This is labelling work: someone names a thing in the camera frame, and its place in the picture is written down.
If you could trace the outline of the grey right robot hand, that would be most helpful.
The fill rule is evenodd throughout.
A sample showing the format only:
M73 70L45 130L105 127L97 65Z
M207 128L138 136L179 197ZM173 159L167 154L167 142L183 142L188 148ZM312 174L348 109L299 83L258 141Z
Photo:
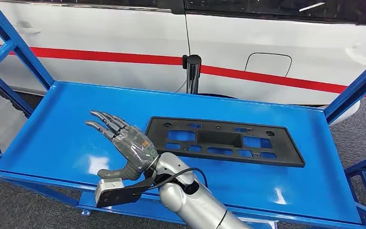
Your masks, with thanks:
M122 169L100 169L97 172L100 178L138 180L142 173L155 165L159 157L157 149L138 127L107 112L91 110L90 113L99 118L105 126L95 121L85 121L85 124L102 133L127 161Z

